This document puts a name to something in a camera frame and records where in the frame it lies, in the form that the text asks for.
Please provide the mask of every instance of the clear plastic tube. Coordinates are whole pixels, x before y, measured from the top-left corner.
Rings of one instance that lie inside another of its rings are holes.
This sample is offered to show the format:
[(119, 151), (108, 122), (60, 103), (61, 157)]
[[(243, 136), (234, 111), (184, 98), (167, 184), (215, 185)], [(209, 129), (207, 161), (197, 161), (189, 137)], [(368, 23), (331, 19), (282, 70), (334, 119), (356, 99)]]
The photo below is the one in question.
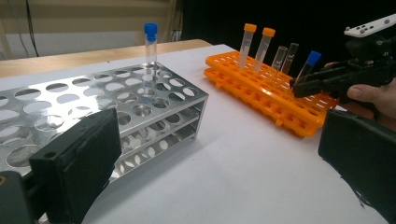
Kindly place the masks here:
[(285, 62), (283, 62), (282, 68), (280, 69), (280, 71), (283, 74), (287, 75), (289, 73), (291, 64), (294, 60), (294, 56), (297, 53), (298, 47), (299, 47), (299, 44), (296, 44), (296, 43), (290, 44), (288, 54), (286, 55), (286, 58), (285, 58)]
[(152, 88), (157, 73), (157, 23), (145, 23), (146, 74), (143, 76), (143, 88)]
[(239, 51), (238, 66), (240, 69), (245, 68), (245, 64), (248, 58), (248, 52), (250, 50), (251, 40), (253, 39), (254, 32), (256, 32), (257, 26), (254, 24), (246, 23), (244, 27), (244, 37), (242, 39), (241, 49)]
[(284, 46), (279, 46), (277, 48), (277, 52), (271, 67), (273, 67), (276, 71), (279, 71), (280, 67), (282, 66), (283, 60), (285, 60), (287, 53), (288, 53), (288, 48)]
[(308, 59), (306, 59), (305, 64), (301, 69), (293, 85), (297, 85), (297, 83), (299, 82), (305, 82), (307, 75), (309, 75), (312, 72), (312, 69), (314, 68), (315, 64), (318, 62), (320, 57), (321, 57), (320, 53), (311, 50)]
[(265, 54), (267, 53), (268, 46), (271, 43), (272, 37), (275, 35), (275, 30), (264, 27), (262, 30), (262, 40), (260, 41), (259, 48), (257, 49), (256, 57), (254, 59), (253, 71), (256, 73), (260, 71), (262, 62), (264, 61)]

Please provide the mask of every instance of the human hand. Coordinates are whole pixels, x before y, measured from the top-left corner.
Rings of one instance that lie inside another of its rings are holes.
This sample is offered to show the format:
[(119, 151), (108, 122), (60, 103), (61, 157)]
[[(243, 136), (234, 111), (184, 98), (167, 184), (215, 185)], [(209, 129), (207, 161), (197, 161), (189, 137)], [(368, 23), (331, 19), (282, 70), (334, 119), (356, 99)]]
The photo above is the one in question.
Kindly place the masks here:
[(396, 78), (381, 87), (353, 85), (349, 87), (346, 95), (353, 100), (372, 103), (379, 113), (375, 116), (374, 111), (355, 102), (342, 104), (341, 107), (367, 119), (375, 119), (376, 122), (396, 132)]

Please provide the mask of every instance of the white table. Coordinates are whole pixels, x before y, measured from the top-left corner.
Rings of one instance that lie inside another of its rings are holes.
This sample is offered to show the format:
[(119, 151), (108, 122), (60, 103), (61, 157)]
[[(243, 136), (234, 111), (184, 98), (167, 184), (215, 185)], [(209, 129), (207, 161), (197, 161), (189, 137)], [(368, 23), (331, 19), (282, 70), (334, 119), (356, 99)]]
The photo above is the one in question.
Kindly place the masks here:
[[(205, 58), (225, 45), (158, 55), (209, 93), (196, 140), (177, 146), (112, 183), (84, 223), (388, 223), (362, 207), (318, 155), (321, 130), (299, 138), (209, 83)], [(0, 79), (0, 90), (138, 63), (132, 58)]]

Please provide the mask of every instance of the white controller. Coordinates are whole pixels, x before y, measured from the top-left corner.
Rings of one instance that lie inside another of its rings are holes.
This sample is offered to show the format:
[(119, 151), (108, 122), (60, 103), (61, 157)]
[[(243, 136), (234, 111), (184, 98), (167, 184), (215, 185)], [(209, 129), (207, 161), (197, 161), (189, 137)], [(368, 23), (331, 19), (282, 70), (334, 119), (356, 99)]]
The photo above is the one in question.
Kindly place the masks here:
[(345, 35), (351, 35), (355, 37), (365, 37), (372, 35), (378, 31), (384, 30), (396, 23), (396, 14), (384, 17), (376, 21), (370, 21), (360, 26), (353, 28), (347, 27), (344, 31)]

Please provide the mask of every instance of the test tube rack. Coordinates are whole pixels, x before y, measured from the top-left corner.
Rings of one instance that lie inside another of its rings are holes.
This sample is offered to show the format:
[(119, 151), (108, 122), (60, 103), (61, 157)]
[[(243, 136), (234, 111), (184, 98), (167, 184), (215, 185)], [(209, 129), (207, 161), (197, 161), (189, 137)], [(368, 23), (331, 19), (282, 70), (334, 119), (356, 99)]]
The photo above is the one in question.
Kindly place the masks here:
[[(147, 75), (152, 88), (142, 88)], [(195, 139), (208, 94), (160, 63), (0, 91), (0, 170), (21, 175), (28, 159), (80, 119), (117, 109), (122, 153), (110, 183), (171, 147)]]
[(323, 126), (329, 108), (336, 101), (326, 94), (295, 98), (290, 89), (291, 77), (263, 63), (254, 72), (254, 59), (247, 57), (244, 69), (237, 62), (239, 51), (209, 56), (204, 74), (217, 88), (260, 111), (276, 126), (284, 127), (300, 137), (312, 136)]

